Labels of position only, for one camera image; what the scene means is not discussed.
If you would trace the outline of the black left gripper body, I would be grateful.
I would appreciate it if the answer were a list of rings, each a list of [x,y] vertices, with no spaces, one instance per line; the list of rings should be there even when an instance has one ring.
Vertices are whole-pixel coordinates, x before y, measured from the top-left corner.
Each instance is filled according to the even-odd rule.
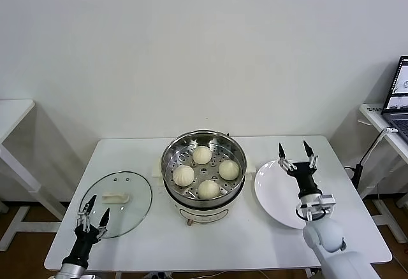
[[[88,263],[89,254],[92,246],[99,242],[99,230],[93,225],[90,225],[89,231],[84,231],[84,225],[80,224],[75,228],[76,240],[67,257],[63,259],[63,263]]]

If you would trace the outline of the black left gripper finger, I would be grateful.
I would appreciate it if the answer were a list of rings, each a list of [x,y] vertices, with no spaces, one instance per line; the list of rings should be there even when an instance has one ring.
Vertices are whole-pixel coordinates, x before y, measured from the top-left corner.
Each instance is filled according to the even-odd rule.
[[[109,216],[110,216],[110,208],[107,208],[99,222],[98,235],[96,236],[98,241],[100,241],[105,235],[105,233],[107,232],[107,224],[109,221]]]
[[[90,214],[93,209],[96,198],[97,198],[97,195],[93,195],[91,199],[85,204],[83,209],[78,212],[78,219],[76,222],[76,226],[80,227],[83,232],[89,232],[90,230],[90,226],[91,226]]]

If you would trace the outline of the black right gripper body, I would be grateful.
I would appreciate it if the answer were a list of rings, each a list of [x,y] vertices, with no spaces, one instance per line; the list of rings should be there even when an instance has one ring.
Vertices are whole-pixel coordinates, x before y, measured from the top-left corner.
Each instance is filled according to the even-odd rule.
[[[298,197],[302,198],[312,194],[321,194],[321,190],[313,179],[313,174],[317,168],[312,168],[309,162],[296,162],[294,166],[296,169],[289,169],[287,174],[296,179],[299,188]]]

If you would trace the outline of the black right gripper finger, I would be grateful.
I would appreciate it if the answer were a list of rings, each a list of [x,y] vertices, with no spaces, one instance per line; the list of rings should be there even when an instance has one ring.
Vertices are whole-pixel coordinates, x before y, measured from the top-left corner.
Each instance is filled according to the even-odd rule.
[[[313,152],[313,149],[306,141],[303,141],[303,146],[307,154],[307,157],[309,158],[309,167],[311,169],[316,169],[318,156]]]
[[[286,159],[286,154],[284,152],[284,149],[283,149],[283,146],[281,145],[281,143],[279,143],[278,156],[279,156],[278,163],[279,163],[280,167],[284,171],[295,171],[295,170],[297,170],[297,167],[293,163],[291,163],[290,161],[288,161]]]

